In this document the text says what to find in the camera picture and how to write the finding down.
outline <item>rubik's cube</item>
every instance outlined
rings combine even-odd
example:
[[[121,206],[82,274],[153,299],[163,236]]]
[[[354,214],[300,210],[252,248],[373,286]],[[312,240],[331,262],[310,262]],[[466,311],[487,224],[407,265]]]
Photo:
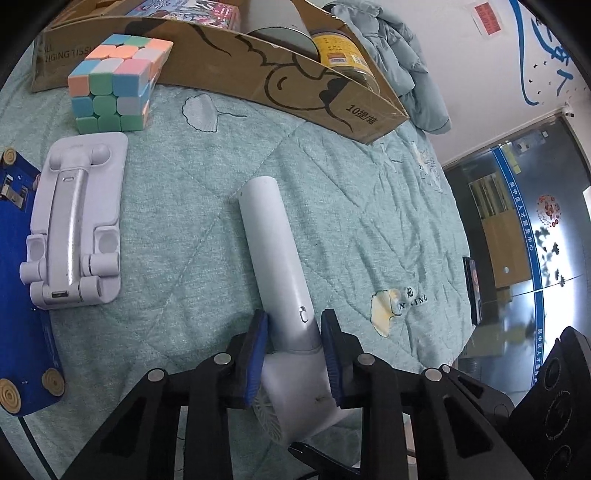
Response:
[[[68,77],[78,131],[142,130],[172,47],[158,38],[113,34],[91,51]]]

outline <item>blue circuit board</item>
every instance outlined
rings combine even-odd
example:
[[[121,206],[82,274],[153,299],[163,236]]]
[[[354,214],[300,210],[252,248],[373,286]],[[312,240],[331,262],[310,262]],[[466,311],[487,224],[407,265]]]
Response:
[[[62,388],[47,388],[46,373],[51,371],[55,380],[57,370],[62,381],[63,371],[49,313],[33,305],[19,275],[21,262],[27,260],[34,183],[40,172],[14,150],[5,161],[6,153],[0,160],[0,379],[18,390],[19,409],[9,413],[24,416],[61,398]]]

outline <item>light blue jacket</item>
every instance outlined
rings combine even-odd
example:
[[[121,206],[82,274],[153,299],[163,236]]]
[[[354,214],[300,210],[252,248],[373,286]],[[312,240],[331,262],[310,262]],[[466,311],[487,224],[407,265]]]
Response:
[[[436,135],[450,130],[447,108],[418,38],[398,15],[364,0],[336,0],[324,9],[359,37],[417,127]]]

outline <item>white phone stand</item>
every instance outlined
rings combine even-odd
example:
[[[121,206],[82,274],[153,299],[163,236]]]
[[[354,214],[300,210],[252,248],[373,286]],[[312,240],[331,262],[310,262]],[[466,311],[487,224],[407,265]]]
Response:
[[[20,276],[43,309],[113,301],[121,289],[119,207],[127,136],[55,142],[35,195]]]

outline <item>bed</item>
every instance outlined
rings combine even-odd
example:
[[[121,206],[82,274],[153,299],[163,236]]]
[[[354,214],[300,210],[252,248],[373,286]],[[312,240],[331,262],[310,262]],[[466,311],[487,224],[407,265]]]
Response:
[[[30,64],[31,50],[0,93],[0,138],[41,167],[53,142],[77,132],[65,89],[29,93]],[[279,183],[316,312],[335,309],[344,331],[397,368],[460,354],[472,333],[469,249],[422,130],[408,121],[362,145],[245,100],[168,86],[156,87],[150,110],[147,128],[128,134],[121,293],[51,312],[67,391],[27,422],[58,476],[150,368],[193,368],[246,330],[260,299],[235,194],[254,176]],[[409,287],[425,301],[378,331],[372,299]],[[229,424],[236,479],[307,471],[251,411],[232,411]],[[360,424],[351,416],[310,441],[353,465]],[[0,426],[46,479],[17,420],[0,412]],[[180,457],[182,438],[181,429]]]

